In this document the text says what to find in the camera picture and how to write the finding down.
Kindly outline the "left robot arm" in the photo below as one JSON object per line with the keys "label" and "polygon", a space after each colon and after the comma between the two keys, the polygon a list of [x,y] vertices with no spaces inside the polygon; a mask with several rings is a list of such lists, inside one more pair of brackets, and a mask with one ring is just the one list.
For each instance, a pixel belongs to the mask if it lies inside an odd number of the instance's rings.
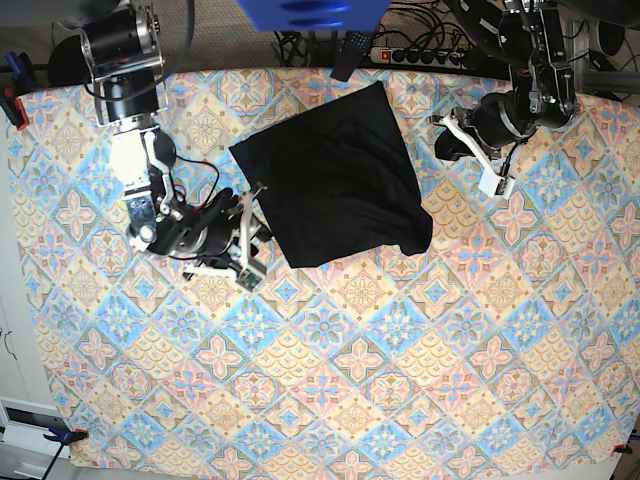
{"label": "left robot arm", "polygon": [[577,109],[574,70],[555,4],[508,1],[504,11],[488,1],[447,6],[475,46],[509,68],[509,91],[487,94],[474,108],[448,115],[484,153],[494,159],[538,128],[559,129],[571,120]]}

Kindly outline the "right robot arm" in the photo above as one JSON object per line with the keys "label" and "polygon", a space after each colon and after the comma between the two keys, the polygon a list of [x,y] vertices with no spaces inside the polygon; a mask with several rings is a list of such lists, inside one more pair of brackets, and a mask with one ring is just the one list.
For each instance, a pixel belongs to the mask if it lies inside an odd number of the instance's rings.
{"label": "right robot arm", "polygon": [[118,1],[105,17],[81,28],[81,49],[99,125],[112,125],[110,164],[124,187],[127,236],[138,252],[184,262],[184,276],[224,276],[247,288],[266,276],[256,257],[272,237],[253,212],[263,185],[235,194],[211,189],[194,206],[176,187],[180,155],[155,118],[166,99],[157,88],[169,74],[149,7]]}

